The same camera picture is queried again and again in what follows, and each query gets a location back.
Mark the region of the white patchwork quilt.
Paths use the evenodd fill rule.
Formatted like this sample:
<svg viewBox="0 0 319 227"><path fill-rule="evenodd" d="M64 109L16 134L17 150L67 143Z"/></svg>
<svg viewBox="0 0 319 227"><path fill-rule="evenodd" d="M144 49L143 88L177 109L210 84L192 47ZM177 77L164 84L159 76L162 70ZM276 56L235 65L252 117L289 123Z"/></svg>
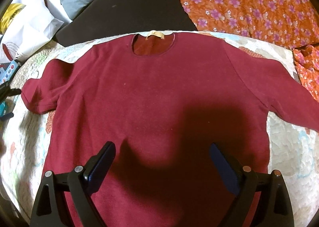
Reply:
<svg viewBox="0 0 319 227"><path fill-rule="evenodd" d="M227 33L214 33L253 57L281 62L299 81L293 53L274 44ZM37 51L17 71L11 87L20 88L30 78L39 78L52 59L75 62L99 40L63 47L51 41ZM40 184L48 151L52 113L35 115L19 96L6 99L13 117L1 123L1 198L9 202L10 219L29 222L33 201ZM287 123L269 113L267 133L270 140L269 170L282 172L296 226L306 226L318 211L318 133Z"/></svg>

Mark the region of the orange floral pillow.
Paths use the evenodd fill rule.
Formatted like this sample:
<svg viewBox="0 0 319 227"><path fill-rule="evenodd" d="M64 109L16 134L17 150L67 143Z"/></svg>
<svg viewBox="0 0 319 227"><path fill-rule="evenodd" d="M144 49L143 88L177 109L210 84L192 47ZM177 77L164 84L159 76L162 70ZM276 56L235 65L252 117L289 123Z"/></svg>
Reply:
<svg viewBox="0 0 319 227"><path fill-rule="evenodd" d="M319 55L318 46L307 45L292 50L295 70L303 87L319 101Z"/></svg>

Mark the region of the maroon sweater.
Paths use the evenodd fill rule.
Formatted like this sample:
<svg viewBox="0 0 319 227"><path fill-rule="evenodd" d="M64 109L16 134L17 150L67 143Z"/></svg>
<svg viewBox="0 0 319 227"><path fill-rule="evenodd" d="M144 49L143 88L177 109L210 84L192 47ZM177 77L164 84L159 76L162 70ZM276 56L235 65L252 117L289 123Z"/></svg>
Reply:
<svg viewBox="0 0 319 227"><path fill-rule="evenodd" d="M280 62L195 33L128 35L73 64L51 60L21 97L35 114L55 111L44 170L69 172L114 142L93 195L107 226L218 226L234 195L212 143L266 172L269 112L318 130L318 102Z"/></svg>

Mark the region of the white plastic bag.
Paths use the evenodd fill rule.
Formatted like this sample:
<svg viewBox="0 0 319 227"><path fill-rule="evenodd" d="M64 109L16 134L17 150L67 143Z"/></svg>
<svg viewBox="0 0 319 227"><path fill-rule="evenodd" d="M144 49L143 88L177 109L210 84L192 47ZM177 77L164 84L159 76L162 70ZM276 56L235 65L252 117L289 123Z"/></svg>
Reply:
<svg viewBox="0 0 319 227"><path fill-rule="evenodd" d="M25 62L48 43L59 29L71 23L60 0L13 0L24 8L1 38L1 63Z"/></svg>

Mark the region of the black cushion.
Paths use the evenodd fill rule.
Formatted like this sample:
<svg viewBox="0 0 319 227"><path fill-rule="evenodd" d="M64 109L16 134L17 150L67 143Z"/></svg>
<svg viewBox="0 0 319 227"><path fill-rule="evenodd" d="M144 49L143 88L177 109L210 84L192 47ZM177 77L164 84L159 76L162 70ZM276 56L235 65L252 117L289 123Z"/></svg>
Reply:
<svg viewBox="0 0 319 227"><path fill-rule="evenodd" d="M196 29L180 0L94 0L54 40L67 47L127 33Z"/></svg>

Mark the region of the teal card box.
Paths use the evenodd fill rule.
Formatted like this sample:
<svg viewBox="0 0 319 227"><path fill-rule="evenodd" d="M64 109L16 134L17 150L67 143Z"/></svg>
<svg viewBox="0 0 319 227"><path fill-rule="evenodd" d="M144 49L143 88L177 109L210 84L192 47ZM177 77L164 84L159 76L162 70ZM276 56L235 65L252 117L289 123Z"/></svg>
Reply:
<svg viewBox="0 0 319 227"><path fill-rule="evenodd" d="M10 82L19 68L20 64L15 60L11 63L1 64L1 84Z"/></svg>

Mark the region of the orange floral blanket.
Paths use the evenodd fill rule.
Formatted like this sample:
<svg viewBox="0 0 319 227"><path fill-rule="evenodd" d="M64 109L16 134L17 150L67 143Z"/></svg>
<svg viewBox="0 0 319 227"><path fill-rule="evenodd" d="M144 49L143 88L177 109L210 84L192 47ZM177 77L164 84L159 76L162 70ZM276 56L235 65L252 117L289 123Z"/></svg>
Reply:
<svg viewBox="0 0 319 227"><path fill-rule="evenodd" d="M310 0L180 0L200 31L251 37L294 49L318 43Z"/></svg>

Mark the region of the yellow package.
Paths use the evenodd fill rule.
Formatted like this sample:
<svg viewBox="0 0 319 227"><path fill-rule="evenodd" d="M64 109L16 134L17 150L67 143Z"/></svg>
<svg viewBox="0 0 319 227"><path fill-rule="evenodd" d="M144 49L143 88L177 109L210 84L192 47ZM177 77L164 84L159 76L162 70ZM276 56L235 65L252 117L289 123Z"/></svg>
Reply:
<svg viewBox="0 0 319 227"><path fill-rule="evenodd" d="M24 8L25 5L21 3L13 3L9 5L3 17L1 18L1 34L5 34L14 17L16 17L16 15L19 14Z"/></svg>

